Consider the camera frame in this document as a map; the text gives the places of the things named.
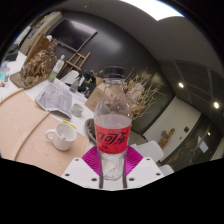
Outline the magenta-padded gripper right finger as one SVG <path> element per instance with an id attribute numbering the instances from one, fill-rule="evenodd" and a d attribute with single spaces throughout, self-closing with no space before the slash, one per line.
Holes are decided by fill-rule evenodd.
<path id="1" fill-rule="evenodd" d="M 123 187 L 140 188 L 164 177 L 151 157 L 143 157 L 129 146 L 124 159 Z"/>

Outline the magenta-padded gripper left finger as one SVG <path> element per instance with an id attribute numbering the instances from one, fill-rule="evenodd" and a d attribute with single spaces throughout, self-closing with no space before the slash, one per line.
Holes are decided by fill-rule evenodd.
<path id="1" fill-rule="evenodd" d="M 103 177 L 97 147 L 92 147 L 82 158 L 73 158 L 62 178 L 84 188 L 102 189 Z"/>

